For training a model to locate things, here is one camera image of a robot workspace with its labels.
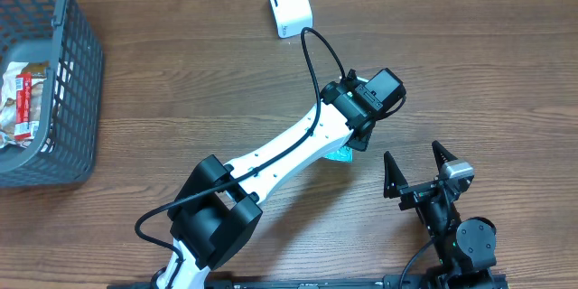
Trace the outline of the beige snack pouch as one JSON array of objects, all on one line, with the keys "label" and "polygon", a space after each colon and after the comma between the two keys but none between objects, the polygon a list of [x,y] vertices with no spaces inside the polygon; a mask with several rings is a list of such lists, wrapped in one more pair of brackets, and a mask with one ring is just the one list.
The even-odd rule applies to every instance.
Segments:
[{"label": "beige snack pouch", "polygon": [[[42,111],[42,91],[43,83],[47,78],[46,68],[48,62],[10,62],[3,75],[3,85],[1,88],[1,147],[17,145],[27,147],[34,139],[40,124]],[[14,127],[16,124],[16,76],[21,73],[30,72],[32,74],[32,103],[30,110],[31,135],[17,141],[14,138]]]}]

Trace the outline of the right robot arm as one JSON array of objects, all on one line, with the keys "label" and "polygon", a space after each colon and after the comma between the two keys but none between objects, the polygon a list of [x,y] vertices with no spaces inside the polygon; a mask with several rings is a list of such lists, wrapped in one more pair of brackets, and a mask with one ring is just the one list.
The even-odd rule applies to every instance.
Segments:
[{"label": "right robot arm", "polygon": [[[438,174],[433,180],[409,185],[391,153],[384,153],[384,197],[399,198],[399,209],[415,210],[429,240],[404,267],[398,288],[500,288],[507,282],[496,279],[491,268],[497,264],[496,226],[488,219],[463,220],[455,202],[474,179],[473,166],[451,154],[441,143],[432,142]],[[433,247],[439,265],[422,275],[409,270],[428,248]]]}]

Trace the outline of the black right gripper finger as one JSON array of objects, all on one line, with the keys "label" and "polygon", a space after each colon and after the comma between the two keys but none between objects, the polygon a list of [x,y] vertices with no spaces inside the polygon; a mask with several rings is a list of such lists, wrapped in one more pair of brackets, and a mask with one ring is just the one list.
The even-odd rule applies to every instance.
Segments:
[{"label": "black right gripper finger", "polygon": [[401,190],[405,189],[408,183],[390,152],[384,153],[384,167],[384,197],[389,199],[399,197]]},{"label": "black right gripper finger", "polygon": [[458,158],[449,152],[439,141],[432,142],[433,156],[439,172],[447,172],[452,166],[452,162]]}]

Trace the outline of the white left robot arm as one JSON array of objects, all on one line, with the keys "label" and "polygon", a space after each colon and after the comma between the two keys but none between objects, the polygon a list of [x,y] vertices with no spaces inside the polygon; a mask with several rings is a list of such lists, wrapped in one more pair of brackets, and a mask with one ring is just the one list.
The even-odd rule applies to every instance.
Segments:
[{"label": "white left robot arm", "polygon": [[172,223],[172,257],[152,286],[202,288],[249,241],[274,191],[343,146],[365,150],[376,122],[404,95],[401,83],[380,77],[331,82],[305,117],[267,144],[227,163],[214,155],[198,163],[162,208]]}]

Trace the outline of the teal wet wipes pack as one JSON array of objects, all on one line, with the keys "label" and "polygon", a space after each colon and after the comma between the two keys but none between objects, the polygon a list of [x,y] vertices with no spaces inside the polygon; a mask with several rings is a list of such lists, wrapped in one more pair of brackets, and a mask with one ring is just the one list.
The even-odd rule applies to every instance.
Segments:
[{"label": "teal wet wipes pack", "polygon": [[351,148],[344,145],[340,149],[324,155],[324,158],[335,162],[352,163],[353,151]]}]

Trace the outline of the red coffee stick sachet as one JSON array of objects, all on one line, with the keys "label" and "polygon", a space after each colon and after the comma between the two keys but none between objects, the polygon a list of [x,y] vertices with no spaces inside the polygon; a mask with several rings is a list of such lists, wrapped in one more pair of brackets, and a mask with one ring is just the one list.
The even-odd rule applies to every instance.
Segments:
[{"label": "red coffee stick sachet", "polygon": [[32,103],[32,74],[21,73],[16,76],[16,124],[14,138],[22,141],[31,135],[30,110]]}]

